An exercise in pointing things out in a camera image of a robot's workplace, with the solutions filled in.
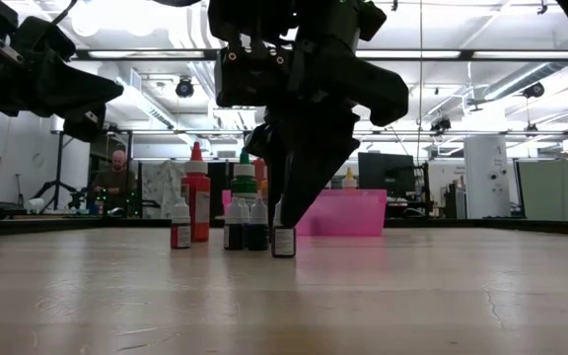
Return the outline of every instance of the table surface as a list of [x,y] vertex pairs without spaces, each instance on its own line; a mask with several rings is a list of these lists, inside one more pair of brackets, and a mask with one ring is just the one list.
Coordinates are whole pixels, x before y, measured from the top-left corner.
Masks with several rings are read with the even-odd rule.
[[163,229],[0,237],[0,354],[568,354],[568,237],[300,238],[295,259]]

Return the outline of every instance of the person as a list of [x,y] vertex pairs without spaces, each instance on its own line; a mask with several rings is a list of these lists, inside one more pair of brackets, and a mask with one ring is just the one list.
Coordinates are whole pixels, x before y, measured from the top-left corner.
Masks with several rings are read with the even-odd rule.
[[[126,153],[123,150],[114,151],[111,158],[110,169],[98,173],[92,183],[96,196],[106,189],[106,201],[104,201],[106,211],[116,207],[126,207],[126,198],[135,190],[137,183],[135,174],[126,170]],[[128,186],[126,186],[126,177],[128,177]]]

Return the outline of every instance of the gray partition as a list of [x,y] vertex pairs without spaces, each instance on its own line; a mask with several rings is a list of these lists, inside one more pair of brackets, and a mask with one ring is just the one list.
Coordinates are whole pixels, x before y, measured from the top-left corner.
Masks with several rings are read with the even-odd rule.
[[568,221],[568,161],[520,162],[519,174],[528,219]]

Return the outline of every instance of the red object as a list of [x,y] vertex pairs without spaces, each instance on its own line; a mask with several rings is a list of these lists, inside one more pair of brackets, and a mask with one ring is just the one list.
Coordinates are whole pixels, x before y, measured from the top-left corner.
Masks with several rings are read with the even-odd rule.
[[170,226],[170,248],[178,248],[178,226]]
[[251,163],[255,167],[255,180],[257,185],[261,186],[262,181],[266,179],[266,163],[262,159],[256,159]]
[[210,179],[207,163],[203,162],[201,146],[194,143],[192,156],[183,166],[186,177],[181,180],[181,195],[189,206],[190,227],[193,242],[209,241]]

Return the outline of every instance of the yellow bottle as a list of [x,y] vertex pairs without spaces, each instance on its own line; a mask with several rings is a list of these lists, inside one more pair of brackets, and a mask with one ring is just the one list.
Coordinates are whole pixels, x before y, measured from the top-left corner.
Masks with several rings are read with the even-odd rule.
[[354,173],[352,173],[352,168],[347,169],[347,173],[345,174],[345,178],[341,181],[341,184],[343,189],[356,189],[357,184],[354,179]]

